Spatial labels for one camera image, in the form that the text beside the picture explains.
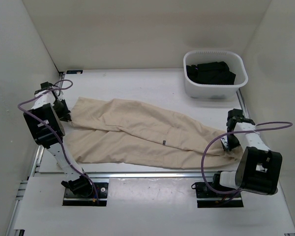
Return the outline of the beige trousers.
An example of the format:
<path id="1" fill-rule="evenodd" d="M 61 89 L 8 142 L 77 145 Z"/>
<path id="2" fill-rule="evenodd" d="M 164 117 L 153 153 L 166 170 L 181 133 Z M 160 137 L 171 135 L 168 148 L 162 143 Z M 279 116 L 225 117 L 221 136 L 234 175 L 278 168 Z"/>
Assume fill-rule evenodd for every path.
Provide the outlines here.
<path id="1" fill-rule="evenodd" d="M 80 97 L 65 143 L 80 163 L 127 163 L 166 169 L 216 168 L 238 162 L 225 151 L 221 130 L 184 114 L 133 100 Z"/>

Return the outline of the white plastic basket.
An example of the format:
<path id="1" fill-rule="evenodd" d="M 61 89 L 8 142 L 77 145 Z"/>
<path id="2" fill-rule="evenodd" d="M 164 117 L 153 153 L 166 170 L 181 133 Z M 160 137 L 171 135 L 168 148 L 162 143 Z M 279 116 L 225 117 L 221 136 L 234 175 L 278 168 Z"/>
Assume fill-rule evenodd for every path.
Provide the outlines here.
<path id="1" fill-rule="evenodd" d="M 224 61 L 231 72 L 235 73 L 235 82 L 233 85 L 203 85 L 197 84 L 187 76 L 186 67 L 188 65 L 197 65 L 202 63 Z M 184 55 L 184 88 L 188 96 L 203 99 L 228 99 L 248 83 L 242 58 L 227 50 L 193 50 Z"/>

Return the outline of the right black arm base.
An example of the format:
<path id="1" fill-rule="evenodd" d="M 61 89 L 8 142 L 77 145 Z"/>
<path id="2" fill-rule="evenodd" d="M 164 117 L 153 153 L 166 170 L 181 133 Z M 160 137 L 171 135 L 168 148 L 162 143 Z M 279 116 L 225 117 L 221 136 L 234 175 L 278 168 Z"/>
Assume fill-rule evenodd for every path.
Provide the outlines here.
<path id="1" fill-rule="evenodd" d="M 244 207 L 240 193 L 218 194 L 211 191 L 204 182 L 195 182 L 191 189 L 196 192 L 197 208 Z"/>

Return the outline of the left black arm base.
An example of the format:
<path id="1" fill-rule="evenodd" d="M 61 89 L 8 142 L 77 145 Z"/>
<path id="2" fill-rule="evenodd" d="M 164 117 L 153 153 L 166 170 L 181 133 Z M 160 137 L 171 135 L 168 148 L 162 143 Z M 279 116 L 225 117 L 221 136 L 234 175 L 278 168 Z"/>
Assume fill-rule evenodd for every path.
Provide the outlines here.
<path id="1" fill-rule="evenodd" d="M 108 182 L 95 182 L 94 185 L 97 190 L 98 200 L 95 198 L 95 192 L 86 190 L 86 193 L 74 194 L 69 188 L 65 181 L 61 184 L 65 187 L 63 195 L 63 206 L 73 206 L 73 207 L 105 207 L 107 205 L 109 183 Z"/>

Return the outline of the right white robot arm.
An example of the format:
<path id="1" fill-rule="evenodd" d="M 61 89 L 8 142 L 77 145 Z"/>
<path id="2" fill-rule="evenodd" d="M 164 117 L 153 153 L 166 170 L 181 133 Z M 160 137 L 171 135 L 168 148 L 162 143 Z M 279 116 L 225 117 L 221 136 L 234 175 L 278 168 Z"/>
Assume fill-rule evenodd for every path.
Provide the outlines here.
<path id="1" fill-rule="evenodd" d="M 226 151 L 241 147 L 243 154 L 236 171 L 214 175 L 211 191 L 215 196 L 238 188 L 262 195 L 277 193 L 282 155 L 271 151 L 258 133 L 230 134 L 221 138 L 221 143 Z"/>

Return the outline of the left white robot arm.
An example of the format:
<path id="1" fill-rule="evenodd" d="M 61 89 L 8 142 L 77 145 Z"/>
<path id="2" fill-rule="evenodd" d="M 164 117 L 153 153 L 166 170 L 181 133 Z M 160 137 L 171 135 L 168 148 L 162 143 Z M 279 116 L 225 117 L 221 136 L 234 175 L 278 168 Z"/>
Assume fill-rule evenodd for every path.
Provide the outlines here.
<path id="1" fill-rule="evenodd" d="M 34 141 L 43 146 L 57 161 L 66 180 L 61 184 L 74 195 L 96 199 L 98 193 L 88 174 L 74 160 L 64 143 L 65 130 L 62 122 L 70 122 L 69 110 L 63 90 L 57 83 L 44 82 L 34 92 L 34 98 L 18 104 Z"/>

